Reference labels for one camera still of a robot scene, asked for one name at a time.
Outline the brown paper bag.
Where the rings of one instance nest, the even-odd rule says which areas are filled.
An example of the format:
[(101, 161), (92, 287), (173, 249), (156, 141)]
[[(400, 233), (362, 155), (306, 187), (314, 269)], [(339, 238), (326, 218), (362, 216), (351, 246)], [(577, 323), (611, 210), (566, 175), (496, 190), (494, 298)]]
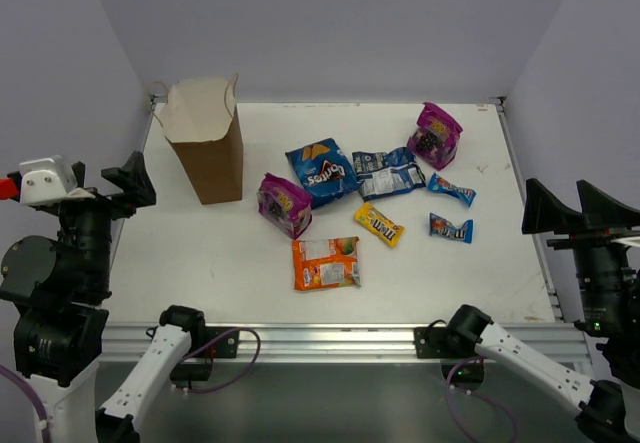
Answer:
[(237, 108), (238, 76), (184, 79), (154, 114), (203, 205), (243, 197), (244, 144)]

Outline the small blue M&M pack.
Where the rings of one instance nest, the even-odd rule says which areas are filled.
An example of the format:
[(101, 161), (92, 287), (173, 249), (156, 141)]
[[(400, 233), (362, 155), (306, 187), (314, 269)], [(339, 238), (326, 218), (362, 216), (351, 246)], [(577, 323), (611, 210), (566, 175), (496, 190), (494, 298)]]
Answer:
[(452, 241), (471, 244), (473, 240), (474, 221), (466, 220), (460, 226), (455, 226), (449, 220), (435, 213), (429, 215), (429, 235), (439, 236)]
[(476, 191), (471, 188), (464, 188), (456, 186), (437, 173), (433, 173), (428, 184), (427, 189), (433, 193), (445, 194), (447, 196), (458, 199), (467, 207), (471, 207), (473, 201), (477, 195)]

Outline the purple snack bag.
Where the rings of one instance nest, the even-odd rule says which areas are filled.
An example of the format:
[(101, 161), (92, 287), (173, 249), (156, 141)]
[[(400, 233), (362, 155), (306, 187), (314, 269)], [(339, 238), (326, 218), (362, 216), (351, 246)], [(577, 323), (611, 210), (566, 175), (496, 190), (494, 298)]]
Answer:
[(454, 160), (462, 132), (462, 126), (450, 114), (425, 102), (407, 147), (434, 169), (442, 170)]
[(258, 211), (291, 239), (312, 222), (312, 198), (291, 181), (266, 173), (257, 192)]

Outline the yellow M&M pack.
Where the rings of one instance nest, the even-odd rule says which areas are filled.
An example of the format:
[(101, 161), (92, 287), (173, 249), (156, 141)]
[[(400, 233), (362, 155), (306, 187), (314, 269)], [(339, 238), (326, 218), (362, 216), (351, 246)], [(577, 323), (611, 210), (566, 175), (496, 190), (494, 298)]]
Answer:
[(369, 202), (365, 202), (355, 212), (354, 220), (390, 248), (397, 246), (405, 230), (403, 226), (387, 218)]

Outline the blue white cookie bag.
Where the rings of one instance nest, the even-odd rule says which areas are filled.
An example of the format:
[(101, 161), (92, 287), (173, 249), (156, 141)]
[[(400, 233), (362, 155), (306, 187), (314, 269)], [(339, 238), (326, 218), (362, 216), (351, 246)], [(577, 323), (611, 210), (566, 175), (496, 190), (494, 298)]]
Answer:
[(390, 152), (353, 152), (352, 162), (365, 202), (426, 187), (425, 176), (406, 146)]

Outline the blue Doritos bag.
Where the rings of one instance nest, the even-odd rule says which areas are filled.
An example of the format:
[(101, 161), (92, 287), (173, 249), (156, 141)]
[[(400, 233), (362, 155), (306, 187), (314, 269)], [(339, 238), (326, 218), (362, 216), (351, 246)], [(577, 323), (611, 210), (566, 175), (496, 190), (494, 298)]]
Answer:
[(355, 170), (333, 138), (285, 153), (303, 189), (317, 209), (360, 188)]

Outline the orange snack bag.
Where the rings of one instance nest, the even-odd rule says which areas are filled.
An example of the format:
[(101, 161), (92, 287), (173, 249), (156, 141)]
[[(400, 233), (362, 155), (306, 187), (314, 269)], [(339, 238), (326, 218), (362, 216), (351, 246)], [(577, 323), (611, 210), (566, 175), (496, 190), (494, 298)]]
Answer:
[(361, 285), (357, 236), (294, 240), (294, 289), (299, 292)]

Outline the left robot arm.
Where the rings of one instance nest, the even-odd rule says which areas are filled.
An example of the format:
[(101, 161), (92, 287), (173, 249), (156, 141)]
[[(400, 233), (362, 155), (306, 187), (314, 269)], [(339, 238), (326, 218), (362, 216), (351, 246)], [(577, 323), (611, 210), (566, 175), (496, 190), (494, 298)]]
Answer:
[(43, 442), (136, 442), (143, 420), (186, 355), (208, 342), (201, 311), (173, 305), (124, 383), (104, 403), (94, 399), (109, 313), (112, 225), (156, 203), (144, 156), (133, 152), (104, 169), (116, 192), (85, 185), (85, 166), (60, 156), (22, 163), (1, 181), (1, 196), (54, 216), (55, 238), (31, 235), (1, 261), (1, 297), (19, 313), (15, 369), (6, 372), (31, 401)]

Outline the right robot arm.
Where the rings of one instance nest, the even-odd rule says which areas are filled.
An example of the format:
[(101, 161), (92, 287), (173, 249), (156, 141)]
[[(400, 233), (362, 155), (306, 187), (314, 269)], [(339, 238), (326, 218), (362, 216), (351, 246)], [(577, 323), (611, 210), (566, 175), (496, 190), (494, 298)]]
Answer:
[(581, 316), (572, 324), (504, 325), (461, 306), (444, 343), (462, 363), (486, 360), (552, 399), (592, 442), (639, 439), (639, 212), (593, 184), (576, 183), (578, 209), (539, 180), (525, 183), (521, 231), (571, 253)]

